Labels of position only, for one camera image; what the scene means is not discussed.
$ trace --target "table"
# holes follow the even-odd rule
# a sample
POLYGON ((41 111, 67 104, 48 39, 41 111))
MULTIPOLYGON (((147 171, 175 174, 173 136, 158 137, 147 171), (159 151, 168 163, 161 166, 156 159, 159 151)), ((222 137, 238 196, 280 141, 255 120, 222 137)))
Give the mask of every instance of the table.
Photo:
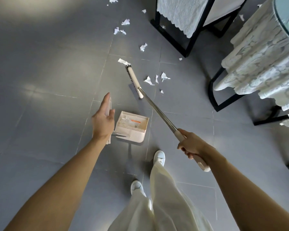
POLYGON ((231 39, 234 50, 222 61, 222 68, 212 78, 208 95, 216 111, 227 107, 245 94, 259 90, 261 99, 274 98, 276 107, 268 119, 254 125, 282 121, 289 127, 289 0, 266 0, 231 39), (227 76, 214 90, 233 87, 235 95, 218 105, 213 83, 226 70, 227 76))

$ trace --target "white pants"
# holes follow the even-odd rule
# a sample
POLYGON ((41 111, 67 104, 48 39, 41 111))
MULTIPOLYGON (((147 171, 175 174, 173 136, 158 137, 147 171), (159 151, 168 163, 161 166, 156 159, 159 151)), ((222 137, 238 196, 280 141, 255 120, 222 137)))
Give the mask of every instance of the white pants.
POLYGON ((212 231, 203 214, 183 194, 161 163, 156 162, 150 175, 153 202, 141 190, 135 190, 129 204, 108 231, 212 231))

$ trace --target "person's left hand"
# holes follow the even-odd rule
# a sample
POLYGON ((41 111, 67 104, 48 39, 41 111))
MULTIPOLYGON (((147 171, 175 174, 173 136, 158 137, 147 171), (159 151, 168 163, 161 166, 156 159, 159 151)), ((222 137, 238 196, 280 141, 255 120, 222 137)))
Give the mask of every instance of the person's left hand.
POLYGON ((105 115, 109 104, 110 93, 104 96, 99 110, 92 116, 93 138, 108 140, 115 128, 115 110, 109 111, 109 116, 105 115))

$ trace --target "paper scrap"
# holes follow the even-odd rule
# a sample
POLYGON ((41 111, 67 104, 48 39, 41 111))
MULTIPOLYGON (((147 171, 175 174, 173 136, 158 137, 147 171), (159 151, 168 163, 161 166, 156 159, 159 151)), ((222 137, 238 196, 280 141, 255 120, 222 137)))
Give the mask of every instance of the paper scrap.
POLYGON ((153 86, 155 85, 155 84, 151 83, 151 79, 149 76, 147 77, 147 79, 144 82, 147 82, 148 84, 153 85, 153 86))
POLYGON ((161 78, 162 78, 162 81, 164 81, 165 79, 170 79, 170 78, 168 78, 168 77, 166 76, 166 74, 165 74, 164 72, 162 73, 161 78))
POLYGON ((242 15, 242 14, 239 14, 239 16, 240 16, 241 20, 244 22, 245 19, 243 18, 243 15, 242 15))
POLYGON ((114 35, 116 35, 119 31, 120 31, 120 30, 119 30, 119 27, 115 28, 114 35))
POLYGON ((124 22, 121 23, 121 25, 129 25, 129 19, 125 19, 124 22))
POLYGON ((147 47, 148 45, 147 45, 147 43, 144 43, 144 45, 142 45, 142 46, 140 46, 140 50, 141 51, 145 51, 145 47, 147 47))
POLYGON ((131 63, 128 63, 127 61, 124 61, 121 58, 118 60, 118 62, 123 63, 126 66, 130 66, 131 65, 131 63))

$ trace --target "white sneaker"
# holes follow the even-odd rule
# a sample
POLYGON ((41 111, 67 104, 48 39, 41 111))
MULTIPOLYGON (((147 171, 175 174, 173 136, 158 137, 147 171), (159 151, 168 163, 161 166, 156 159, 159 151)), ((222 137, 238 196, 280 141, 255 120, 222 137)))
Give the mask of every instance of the white sneaker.
POLYGON ((142 186, 142 183, 139 182, 138 180, 135 180, 131 183, 131 194, 133 194, 134 190, 138 190, 138 189, 141 190, 141 192, 144 196, 146 196, 145 192, 144 192, 144 188, 142 186))
POLYGON ((162 164, 162 166, 164 166, 164 164, 165 164, 165 153, 163 151, 158 150, 154 154, 153 164, 155 164, 155 162, 159 162, 159 163, 162 164))

